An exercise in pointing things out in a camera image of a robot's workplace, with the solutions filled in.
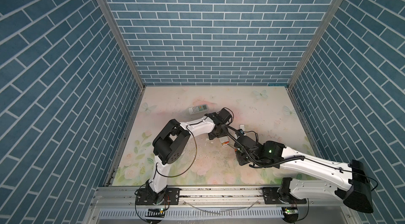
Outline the white remote control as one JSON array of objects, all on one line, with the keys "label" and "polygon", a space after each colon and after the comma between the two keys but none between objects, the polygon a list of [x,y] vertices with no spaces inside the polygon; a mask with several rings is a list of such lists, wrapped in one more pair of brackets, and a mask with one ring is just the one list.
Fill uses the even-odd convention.
[{"label": "white remote control", "polygon": [[202,105],[197,105],[197,106],[190,107],[188,109],[188,111],[189,111],[190,115],[193,115],[193,114],[207,112],[207,111],[209,111],[209,107],[208,107],[207,104],[202,104]]},{"label": "white remote control", "polygon": [[222,147],[229,146],[230,140],[229,140],[229,138],[227,136],[220,137],[219,141],[220,141]]}]

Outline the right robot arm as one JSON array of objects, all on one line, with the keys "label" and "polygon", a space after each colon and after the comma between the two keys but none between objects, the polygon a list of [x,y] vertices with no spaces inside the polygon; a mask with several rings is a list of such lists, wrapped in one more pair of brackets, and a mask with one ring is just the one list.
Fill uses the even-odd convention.
[{"label": "right robot arm", "polygon": [[362,162],[324,160],[301,153],[281,143],[264,144],[236,132],[235,153],[239,165],[251,168],[288,170],[278,189],[278,198],[286,204],[310,199],[336,201],[362,213],[373,213],[371,178]]}]

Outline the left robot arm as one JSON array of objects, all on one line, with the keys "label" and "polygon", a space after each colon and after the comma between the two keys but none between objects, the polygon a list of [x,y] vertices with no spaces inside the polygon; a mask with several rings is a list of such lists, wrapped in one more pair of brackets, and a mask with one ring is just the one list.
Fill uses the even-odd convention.
[{"label": "left robot arm", "polygon": [[153,141],[155,155],[154,170],[147,182],[149,191],[159,194],[166,190],[170,165],[182,155],[188,140],[192,137],[207,134],[209,139],[226,137],[234,113],[223,108],[219,112],[204,114],[201,118],[189,122],[178,122],[171,119]]}]

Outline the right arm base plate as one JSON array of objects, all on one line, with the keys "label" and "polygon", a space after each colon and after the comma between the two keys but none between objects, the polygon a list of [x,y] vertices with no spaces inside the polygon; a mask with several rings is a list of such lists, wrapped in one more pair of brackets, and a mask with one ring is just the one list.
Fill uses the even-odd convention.
[{"label": "right arm base plate", "polygon": [[266,205],[277,204],[290,204],[290,205],[304,205],[307,204],[306,199],[297,199],[288,192],[287,189],[280,187],[263,187],[263,198]]}]

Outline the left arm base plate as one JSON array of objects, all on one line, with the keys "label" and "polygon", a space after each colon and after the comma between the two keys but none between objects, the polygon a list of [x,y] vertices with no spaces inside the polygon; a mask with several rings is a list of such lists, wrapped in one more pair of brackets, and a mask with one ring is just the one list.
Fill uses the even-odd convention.
[{"label": "left arm base plate", "polygon": [[151,188],[139,189],[136,195],[136,204],[141,206],[152,205],[178,205],[180,197],[179,188],[165,188],[156,193]]}]

